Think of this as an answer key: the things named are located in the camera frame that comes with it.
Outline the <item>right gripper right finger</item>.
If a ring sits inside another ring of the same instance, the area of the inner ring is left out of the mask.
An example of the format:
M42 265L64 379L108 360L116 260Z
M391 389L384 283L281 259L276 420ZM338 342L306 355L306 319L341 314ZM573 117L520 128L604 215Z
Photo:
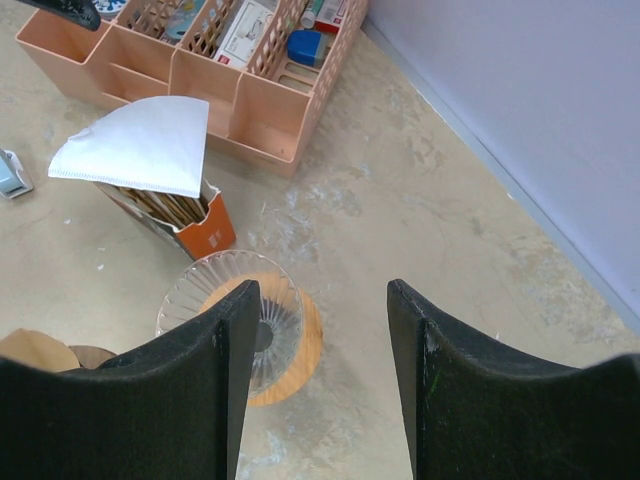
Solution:
M440 310L402 280L387 314L416 479L635 479L639 357L544 360Z

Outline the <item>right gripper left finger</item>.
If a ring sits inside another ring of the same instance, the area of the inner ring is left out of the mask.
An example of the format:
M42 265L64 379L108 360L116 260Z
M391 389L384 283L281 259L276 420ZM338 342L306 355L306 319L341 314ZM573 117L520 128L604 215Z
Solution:
M208 311L96 369L1 363L5 479L231 479L254 345Z

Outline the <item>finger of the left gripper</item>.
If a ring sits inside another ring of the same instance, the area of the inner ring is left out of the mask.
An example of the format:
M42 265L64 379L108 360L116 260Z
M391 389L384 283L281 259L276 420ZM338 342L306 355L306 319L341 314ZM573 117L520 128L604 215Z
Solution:
M101 16L91 0L18 0L19 3L39 8L95 32L101 25Z

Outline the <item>clear glass dish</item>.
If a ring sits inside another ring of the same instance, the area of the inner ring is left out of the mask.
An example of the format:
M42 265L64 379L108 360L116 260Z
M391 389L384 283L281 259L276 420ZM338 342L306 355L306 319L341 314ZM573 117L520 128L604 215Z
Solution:
M298 288L275 261L226 250L197 260L165 295L156 319L160 336L208 312L230 322L232 344L254 345L249 395L283 376L301 343L303 307Z

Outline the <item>brown paper coffee filter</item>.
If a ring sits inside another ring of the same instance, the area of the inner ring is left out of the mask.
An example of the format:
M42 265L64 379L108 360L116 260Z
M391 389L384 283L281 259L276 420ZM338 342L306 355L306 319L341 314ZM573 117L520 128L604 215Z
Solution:
M67 345L35 330L17 329L2 338L1 356L49 372L80 367L77 356Z

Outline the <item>white paper coffee filter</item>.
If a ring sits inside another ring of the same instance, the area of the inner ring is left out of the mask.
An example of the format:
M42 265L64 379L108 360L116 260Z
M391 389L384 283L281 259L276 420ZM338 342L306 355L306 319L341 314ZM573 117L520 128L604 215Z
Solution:
M120 107L69 137L48 176L200 196L209 103L156 96Z

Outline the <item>coffee filter box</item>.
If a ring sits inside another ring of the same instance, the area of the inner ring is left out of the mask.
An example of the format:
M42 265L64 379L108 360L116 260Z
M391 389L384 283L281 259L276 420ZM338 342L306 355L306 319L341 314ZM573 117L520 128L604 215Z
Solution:
M194 260L226 250L236 240L222 194L207 181L201 182L197 198L104 183L96 187L138 223Z

